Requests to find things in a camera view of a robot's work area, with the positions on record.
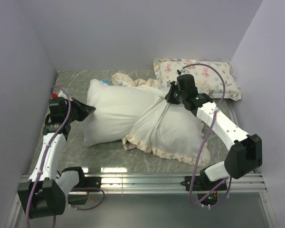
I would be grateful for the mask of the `grey pillowcase with cream ruffle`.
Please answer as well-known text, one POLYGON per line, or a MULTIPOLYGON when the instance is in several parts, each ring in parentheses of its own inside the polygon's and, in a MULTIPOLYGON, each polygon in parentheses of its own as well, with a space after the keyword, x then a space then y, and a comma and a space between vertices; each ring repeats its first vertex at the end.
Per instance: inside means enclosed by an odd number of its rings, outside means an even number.
POLYGON ((207 146, 198 155, 204 134, 204 124, 183 105, 166 102, 169 89, 155 79, 132 80, 128 75, 112 76, 115 86, 124 86, 146 92, 155 97, 155 103, 138 118, 133 129, 122 139, 126 150, 138 148, 164 159, 176 159, 188 165, 204 166, 210 163, 207 146))

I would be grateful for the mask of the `white pillow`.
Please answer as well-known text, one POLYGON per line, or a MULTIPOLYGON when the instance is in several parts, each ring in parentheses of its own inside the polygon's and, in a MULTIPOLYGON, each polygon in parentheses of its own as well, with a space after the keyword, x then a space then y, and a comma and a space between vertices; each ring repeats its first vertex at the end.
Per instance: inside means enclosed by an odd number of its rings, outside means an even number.
POLYGON ((84 144, 92 146, 123 139, 158 98, 137 87, 105 85, 97 79, 91 80, 86 103, 96 110, 83 121, 84 144))

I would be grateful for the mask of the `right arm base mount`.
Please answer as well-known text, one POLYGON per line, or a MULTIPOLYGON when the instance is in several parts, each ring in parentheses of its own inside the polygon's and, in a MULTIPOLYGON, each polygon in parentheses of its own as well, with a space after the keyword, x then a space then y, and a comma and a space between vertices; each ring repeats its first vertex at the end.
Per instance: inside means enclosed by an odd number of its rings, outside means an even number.
POLYGON ((185 176, 184 181, 180 184, 189 192, 190 203, 192 205, 207 206, 209 209, 218 205, 226 198, 231 183, 227 185, 227 179, 219 179, 214 182, 209 181, 203 175, 195 176, 191 188, 192 176, 185 176), (219 201, 218 191, 225 191, 224 197, 219 201))

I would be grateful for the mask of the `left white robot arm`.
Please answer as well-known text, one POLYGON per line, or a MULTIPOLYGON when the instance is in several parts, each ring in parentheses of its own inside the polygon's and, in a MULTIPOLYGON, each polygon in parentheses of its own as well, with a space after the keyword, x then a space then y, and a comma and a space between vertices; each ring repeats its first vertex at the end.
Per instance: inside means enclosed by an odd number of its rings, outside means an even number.
POLYGON ((69 192, 72 189, 81 191, 86 187, 81 167, 65 168, 60 177, 57 177, 57 167, 71 123, 85 120, 95 110, 95 107, 73 97, 50 99, 38 162, 28 181, 18 187, 19 199, 28 219, 63 214, 69 192))

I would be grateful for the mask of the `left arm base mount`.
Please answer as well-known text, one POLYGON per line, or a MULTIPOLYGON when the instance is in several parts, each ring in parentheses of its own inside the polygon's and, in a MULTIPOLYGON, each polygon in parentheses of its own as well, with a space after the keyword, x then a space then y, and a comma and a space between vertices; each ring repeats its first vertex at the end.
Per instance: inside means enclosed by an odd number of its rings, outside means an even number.
POLYGON ((67 201, 69 205, 85 205, 89 193, 99 193, 102 178, 99 176, 85 176, 83 186, 75 186, 68 194, 67 201))

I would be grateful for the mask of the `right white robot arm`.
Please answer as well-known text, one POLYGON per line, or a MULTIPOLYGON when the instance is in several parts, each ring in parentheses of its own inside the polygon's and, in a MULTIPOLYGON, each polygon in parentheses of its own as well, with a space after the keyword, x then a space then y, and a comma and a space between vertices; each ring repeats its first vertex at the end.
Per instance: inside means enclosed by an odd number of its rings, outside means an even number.
POLYGON ((203 189, 212 189, 220 179, 239 179, 262 166, 261 138, 240 129, 207 94, 199 93, 192 75, 181 75, 171 82, 165 99, 170 104, 183 104, 186 110, 208 125, 228 149, 224 161, 201 172, 199 180, 203 189))

